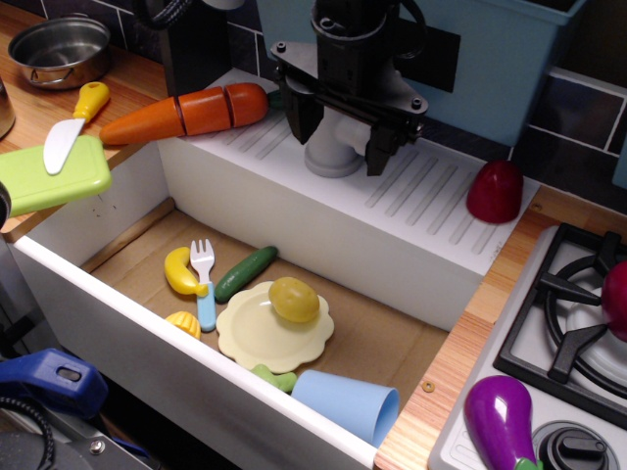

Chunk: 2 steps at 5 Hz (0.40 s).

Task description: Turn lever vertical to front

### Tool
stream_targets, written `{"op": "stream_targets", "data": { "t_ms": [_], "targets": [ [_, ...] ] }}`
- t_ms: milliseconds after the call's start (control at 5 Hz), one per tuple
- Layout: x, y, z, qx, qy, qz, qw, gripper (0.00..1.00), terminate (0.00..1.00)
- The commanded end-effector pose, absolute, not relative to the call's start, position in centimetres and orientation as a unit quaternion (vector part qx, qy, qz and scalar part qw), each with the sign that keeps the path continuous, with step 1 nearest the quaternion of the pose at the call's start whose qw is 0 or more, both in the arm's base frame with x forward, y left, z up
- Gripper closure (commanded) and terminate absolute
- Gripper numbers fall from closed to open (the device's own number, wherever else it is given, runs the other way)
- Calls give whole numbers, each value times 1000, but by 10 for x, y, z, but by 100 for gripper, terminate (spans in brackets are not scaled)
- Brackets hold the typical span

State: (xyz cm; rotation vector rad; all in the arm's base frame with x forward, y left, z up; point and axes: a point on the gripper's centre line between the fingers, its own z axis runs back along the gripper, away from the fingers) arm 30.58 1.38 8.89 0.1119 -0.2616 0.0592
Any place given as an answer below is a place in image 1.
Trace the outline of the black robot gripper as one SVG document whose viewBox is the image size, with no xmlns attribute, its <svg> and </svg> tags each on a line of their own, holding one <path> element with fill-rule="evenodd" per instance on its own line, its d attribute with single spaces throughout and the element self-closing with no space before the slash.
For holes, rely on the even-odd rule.
<svg viewBox="0 0 627 470">
<path fill-rule="evenodd" d="M 270 49 L 292 134 L 306 144 L 325 108 L 356 118 L 372 126 L 366 174 L 380 176 L 420 136 L 428 108 L 395 68 L 425 44 L 422 12 L 413 1 L 314 1 L 310 26 L 313 43 L 281 40 Z"/>
</svg>

